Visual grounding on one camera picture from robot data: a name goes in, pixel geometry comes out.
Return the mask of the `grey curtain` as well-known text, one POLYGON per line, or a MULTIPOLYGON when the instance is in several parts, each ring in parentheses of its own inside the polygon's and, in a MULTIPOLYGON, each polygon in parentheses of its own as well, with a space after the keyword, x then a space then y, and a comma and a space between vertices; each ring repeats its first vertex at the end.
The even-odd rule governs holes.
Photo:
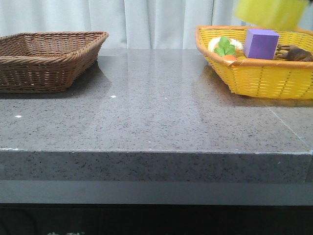
POLYGON ((1 36, 106 31, 107 49, 195 49, 198 25, 239 25, 235 0, 3 0, 1 36))

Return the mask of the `yellow tape roll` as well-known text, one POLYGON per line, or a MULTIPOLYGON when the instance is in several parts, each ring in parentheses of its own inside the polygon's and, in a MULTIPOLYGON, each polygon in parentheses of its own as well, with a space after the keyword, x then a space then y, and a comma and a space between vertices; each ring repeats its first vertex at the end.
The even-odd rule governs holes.
POLYGON ((240 0, 234 15, 263 28, 294 31, 309 4, 308 0, 240 0))

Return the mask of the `yellow woven basket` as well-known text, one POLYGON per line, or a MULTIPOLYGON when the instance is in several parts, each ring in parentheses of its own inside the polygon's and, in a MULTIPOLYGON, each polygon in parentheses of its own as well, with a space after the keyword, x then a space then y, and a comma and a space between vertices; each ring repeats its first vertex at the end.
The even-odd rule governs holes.
POLYGON ((311 99, 313 97, 313 64, 282 59, 246 58, 226 61, 207 47, 211 39, 226 36, 241 43, 248 26, 200 25, 195 29, 198 50, 232 93, 274 99, 311 99))

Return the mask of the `brown toy animal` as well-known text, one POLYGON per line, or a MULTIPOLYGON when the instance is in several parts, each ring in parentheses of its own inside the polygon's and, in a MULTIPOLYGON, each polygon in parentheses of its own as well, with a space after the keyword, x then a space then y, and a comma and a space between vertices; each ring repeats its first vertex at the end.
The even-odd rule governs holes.
POLYGON ((287 61, 312 62, 313 54, 307 50, 299 48, 296 45, 281 45, 277 46, 274 59, 285 59, 287 61))

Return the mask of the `orange toy carrot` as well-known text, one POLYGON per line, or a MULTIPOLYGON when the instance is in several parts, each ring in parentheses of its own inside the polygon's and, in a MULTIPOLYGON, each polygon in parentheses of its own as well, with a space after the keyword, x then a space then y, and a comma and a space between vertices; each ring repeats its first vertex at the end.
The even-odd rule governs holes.
POLYGON ((222 36, 217 42, 214 52, 222 57, 226 61, 235 61, 236 57, 236 47, 231 43, 228 37, 222 36))

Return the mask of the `purple foam cube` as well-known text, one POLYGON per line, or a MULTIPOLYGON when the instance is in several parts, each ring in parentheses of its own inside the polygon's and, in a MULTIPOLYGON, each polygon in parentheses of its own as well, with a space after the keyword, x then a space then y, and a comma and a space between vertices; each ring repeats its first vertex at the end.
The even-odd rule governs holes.
POLYGON ((268 29, 247 30, 244 55, 247 58, 272 60, 276 53, 280 35, 268 29))

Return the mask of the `toy bread croissant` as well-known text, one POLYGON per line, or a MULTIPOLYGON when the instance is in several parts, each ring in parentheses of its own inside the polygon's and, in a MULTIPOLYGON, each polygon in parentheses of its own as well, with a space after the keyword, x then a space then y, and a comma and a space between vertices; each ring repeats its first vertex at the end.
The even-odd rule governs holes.
MULTIPOLYGON (((218 46, 220 39, 221 39, 221 37, 215 37, 215 38, 211 39, 210 42, 208 43, 207 49, 210 52, 214 52, 214 49, 218 46)), ((228 38, 228 40, 229 40, 231 45, 235 46, 236 52, 243 50, 243 44, 240 41, 235 40, 233 38, 228 38)))

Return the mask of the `brown wicker basket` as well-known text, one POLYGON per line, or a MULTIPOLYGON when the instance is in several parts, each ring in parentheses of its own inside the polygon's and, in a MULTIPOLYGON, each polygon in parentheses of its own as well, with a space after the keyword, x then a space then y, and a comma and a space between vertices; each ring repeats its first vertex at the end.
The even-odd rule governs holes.
POLYGON ((59 93, 97 60, 104 31, 18 33, 0 39, 0 92, 59 93))

